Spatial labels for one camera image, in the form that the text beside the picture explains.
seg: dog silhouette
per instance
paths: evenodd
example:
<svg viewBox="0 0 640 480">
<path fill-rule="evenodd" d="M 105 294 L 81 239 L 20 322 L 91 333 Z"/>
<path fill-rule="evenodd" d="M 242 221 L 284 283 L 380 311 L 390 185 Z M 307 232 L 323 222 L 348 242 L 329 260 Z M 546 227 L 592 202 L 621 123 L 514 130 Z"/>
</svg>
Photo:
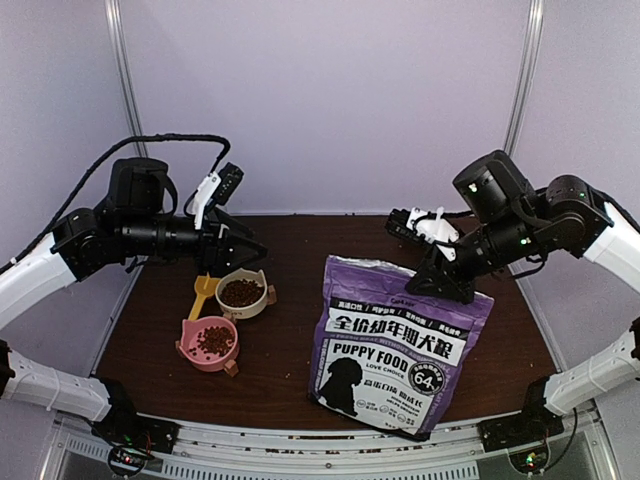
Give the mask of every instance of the dog silhouette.
<svg viewBox="0 0 640 480">
<path fill-rule="evenodd" d="M 329 365 L 329 373 L 331 376 L 320 389 L 320 396 L 327 401 L 328 407 L 356 417 L 353 387 L 362 381 L 362 367 L 352 358 L 344 357 Z"/>
</svg>

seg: beige pet bowl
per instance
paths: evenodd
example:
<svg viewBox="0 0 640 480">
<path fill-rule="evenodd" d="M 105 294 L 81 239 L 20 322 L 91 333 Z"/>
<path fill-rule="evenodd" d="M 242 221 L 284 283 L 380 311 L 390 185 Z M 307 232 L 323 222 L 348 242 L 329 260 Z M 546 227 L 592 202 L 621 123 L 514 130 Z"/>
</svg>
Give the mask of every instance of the beige pet bowl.
<svg viewBox="0 0 640 480">
<path fill-rule="evenodd" d="M 247 305 L 246 307 L 231 307 L 226 305 L 220 299 L 220 294 L 224 288 L 234 280 L 253 280 L 263 288 L 262 296 L 257 302 Z M 264 275 L 264 271 L 260 270 L 258 272 L 253 272 L 251 270 L 240 268 L 220 280 L 216 287 L 216 299 L 218 300 L 225 317 L 232 318 L 234 320 L 244 320 L 255 317 L 262 312 L 267 305 L 275 303 L 275 290 L 273 289 L 273 286 L 269 286 L 267 284 L 267 278 Z"/>
</svg>

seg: purple dog food bag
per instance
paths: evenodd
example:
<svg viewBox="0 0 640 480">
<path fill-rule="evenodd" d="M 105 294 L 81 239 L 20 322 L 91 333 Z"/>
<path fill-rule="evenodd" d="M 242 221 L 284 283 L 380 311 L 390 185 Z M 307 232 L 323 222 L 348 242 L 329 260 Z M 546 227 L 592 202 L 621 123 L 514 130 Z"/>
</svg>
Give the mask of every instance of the purple dog food bag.
<svg viewBox="0 0 640 480">
<path fill-rule="evenodd" d="M 451 403 L 493 299 L 410 295 L 413 274 L 377 260 L 327 259 L 309 390 L 331 410 L 424 440 Z"/>
</svg>

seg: pet bowl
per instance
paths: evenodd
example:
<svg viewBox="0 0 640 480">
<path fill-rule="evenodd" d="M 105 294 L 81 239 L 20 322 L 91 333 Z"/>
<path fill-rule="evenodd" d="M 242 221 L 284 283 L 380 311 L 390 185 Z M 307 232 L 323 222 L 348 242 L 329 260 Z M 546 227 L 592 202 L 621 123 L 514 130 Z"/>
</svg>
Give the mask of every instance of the pet bowl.
<svg viewBox="0 0 640 480">
<path fill-rule="evenodd" d="M 226 305 L 220 298 L 222 291 L 225 287 L 235 281 L 235 280 L 253 280 L 260 287 L 262 287 L 262 296 L 255 303 L 251 305 L 247 305 L 245 307 L 232 307 L 230 305 Z M 251 270 L 245 270 L 240 268 L 233 273 L 230 273 L 226 277 L 223 277 L 218 286 L 216 287 L 216 299 L 220 304 L 220 308 L 225 316 L 233 317 L 234 319 L 246 319 L 255 317 L 258 315 L 265 307 L 269 304 L 269 295 L 268 295 L 268 285 L 267 278 L 264 275 L 264 271 L 260 270 L 258 272 L 252 272 Z"/>
<path fill-rule="evenodd" d="M 223 356 L 214 353 L 204 353 L 198 348 L 198 334 L 204 335 L 205 328 L 224 327 L 233 333 L 233 345 L 231 349 Z M 223 317 L 203 317 L 195 322 L 189 320 L 182 321 L 182 338 L 178 345 L 180 353 L 186 357 L 194 367 L 203 372 L 218 372 L 229 368 L 228 362 L 233 361 L 240 351 L 240 343 L 238 342 L 238 331 L 236 326 L 230 320 Z"/>
</svg>

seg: dog kibble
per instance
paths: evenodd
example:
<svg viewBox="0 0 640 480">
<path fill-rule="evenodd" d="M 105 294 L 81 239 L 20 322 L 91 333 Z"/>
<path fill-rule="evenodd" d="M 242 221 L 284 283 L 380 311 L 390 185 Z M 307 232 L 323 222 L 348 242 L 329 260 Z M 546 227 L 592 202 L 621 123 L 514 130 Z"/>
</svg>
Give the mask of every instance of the dog kibble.
<svg viewBox="0 0 640 480">
<path fill-rule="evenodd" d="M 198 340 L 198 349 L 203 353 L 225 356 L 233 347 L 235 336 L 225 327 L 208 327 L 204 329 L 202 338 Z"/>
<path fill-rule="evenodd" d="M 220 300 L 230 307 L 241 308 L 256 303 L 263 293 L 264 287 L 253 280 L 234 280 L 224 287 Z"/>
</svg>

